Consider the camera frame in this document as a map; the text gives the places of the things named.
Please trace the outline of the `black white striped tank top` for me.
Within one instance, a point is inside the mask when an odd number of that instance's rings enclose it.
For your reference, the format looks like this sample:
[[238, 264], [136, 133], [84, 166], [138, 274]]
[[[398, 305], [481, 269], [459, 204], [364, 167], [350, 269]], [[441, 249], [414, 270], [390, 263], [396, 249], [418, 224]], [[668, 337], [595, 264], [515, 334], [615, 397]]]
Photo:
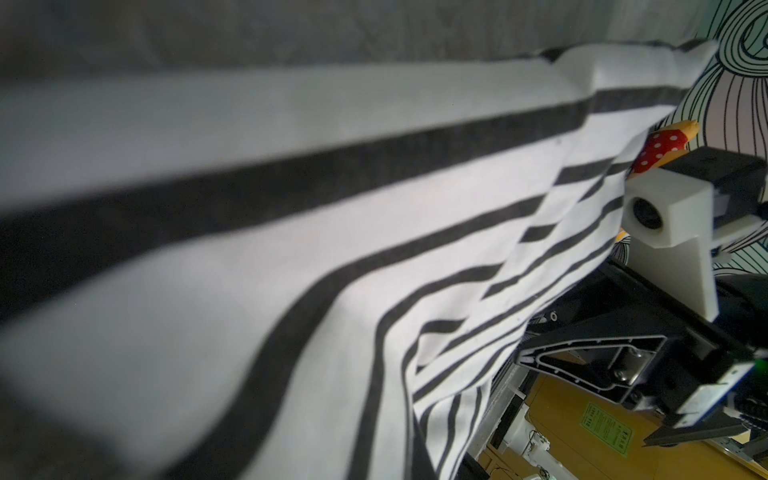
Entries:
[[1, 88], [5, 479], [449, 479], [718, 49]]

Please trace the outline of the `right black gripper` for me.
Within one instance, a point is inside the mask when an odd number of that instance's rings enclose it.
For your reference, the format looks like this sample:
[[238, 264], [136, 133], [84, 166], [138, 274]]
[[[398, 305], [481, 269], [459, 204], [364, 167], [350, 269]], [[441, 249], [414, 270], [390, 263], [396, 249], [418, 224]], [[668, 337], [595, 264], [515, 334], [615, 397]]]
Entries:
[[[700, 420], [718, 409], [767, 355], [767, 278], [716, 279], [712, 322], [625, 266], [607, 261], [558, 299], [552, 326], [520, 345], [516, 363], [627, 410]], [[675, 446], [747, 431], [715, 413], [690, 427], [661, 426], [646, 447]]]

